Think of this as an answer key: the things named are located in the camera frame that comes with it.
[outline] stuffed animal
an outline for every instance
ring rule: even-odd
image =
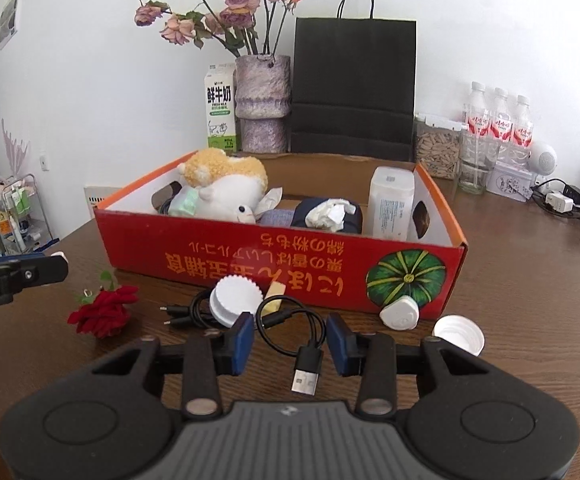
[[[262,198],[259,183],[241,174],[227,175],[210,186],[183,188],[167,214],[254,224],[253,210]]]
[[[218,148],[199,150],[177,169],[192,187],[207,187],[227,175],[240,174],[259,184],[261,196],[267,189],[267,174],[260,160],[253,156],[227,156]]]

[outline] metal rack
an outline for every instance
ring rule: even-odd
[[[0,183],[0,237],[8,256],[41,250],[54,240],[31,173]]]

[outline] flower stem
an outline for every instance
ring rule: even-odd
[[[265,42],[263,43],[263,53],[269,54],[270,53],[270,28],[272,27],[272,20],[275,18],[275,9],[276,9],[276,2],[272,4],[272,12],[270,12],[270,16],[268,17],[268,21],[265,24]]]
[[[219,42],[226,48],[226,50],[228,50],[229,52],[231,52],[234,55],[234,57],[241,57],[241,54],[239,54],[239,51],[238,50],[232,50],[232,49],[230,49],[230,45],[228,45],[225,42],[225,40],[222,40],[221,38],[219,38],[215,34],[212,34],[212,37],[215,38],[215,39],[217,39],[217,40],[219,40]]]
[[[281,25],[279,25],[279,32],[276,34],[275,49],[272,51],[272,57],[274,57],[276,54],[276,47],[279,44],[279,38],[281,38],[281,29],[283,28],[283,22],[285,21],[285,17],[287,16],[287,13],[288,13],[288,7],[285,6],[285,10],[283,12],[283,17],[281,18]]]
[[[267,6],[267,0],[263,0],[263,4],[265,5],[265,42],[267,43],[267,38],[270,34],[270,9]],[[267,46],[267,54],[270,53],[270,46]]]
[[[201,0],[204,4],[205,4],[205,8],[208,9],[210,11],[210,14],[212,14],[212,17],[216,20],[217,23],[221,24],[221,20],[217,17],[217,15],[214,13],[214,10],[212,10],[210,8],[210,6],[208,5],[208,2],[206,2],[206,0]]]
[[[257,47],[257,42],[252,34],[253,27],[246,29],[246,34],[249,37],[250,45],[252,46],[252,54],[259,54],[259,48]]]
[[[246,32],[246,29],[234,27],[234,31],[238,34],[238,37],[240,37],[241,40],[243,40],[243,43],[246,44],[247,53],[248,54],[252,54],[252,51],[250,50],[250,47],[249,47],[249,43],[247,41],[247,32]]]

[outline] white charger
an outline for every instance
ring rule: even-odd
[[[548,193],[545,196],[545,203],[559,213],[567,213],[574,207],[574,200],[557,191]]]

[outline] white speaker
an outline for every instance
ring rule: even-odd
[[[532,173],[538,173],[543,176],[554,173],[554,170],[556,170],[556,152],[554,148],[540,140],[532,141],[528,169]]]

